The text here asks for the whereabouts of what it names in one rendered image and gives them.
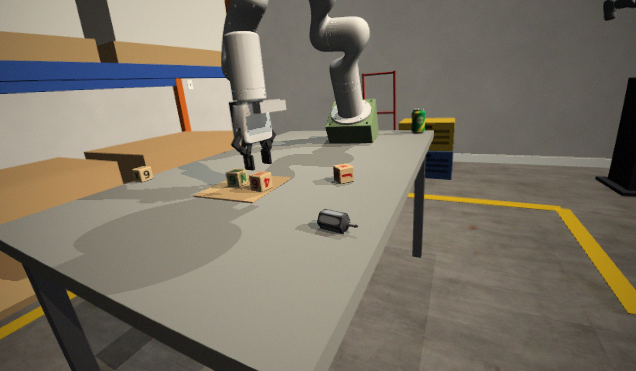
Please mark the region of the green drink can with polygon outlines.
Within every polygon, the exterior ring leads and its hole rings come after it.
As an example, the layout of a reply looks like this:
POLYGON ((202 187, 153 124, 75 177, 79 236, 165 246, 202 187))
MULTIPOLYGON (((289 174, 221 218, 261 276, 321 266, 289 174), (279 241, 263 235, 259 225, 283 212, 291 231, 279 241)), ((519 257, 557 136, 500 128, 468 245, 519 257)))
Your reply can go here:
POLYGON ((412 112, 412 132, 415 134, 420 134, 425 132, 425 111, 424 109, 414 110, 412 112))

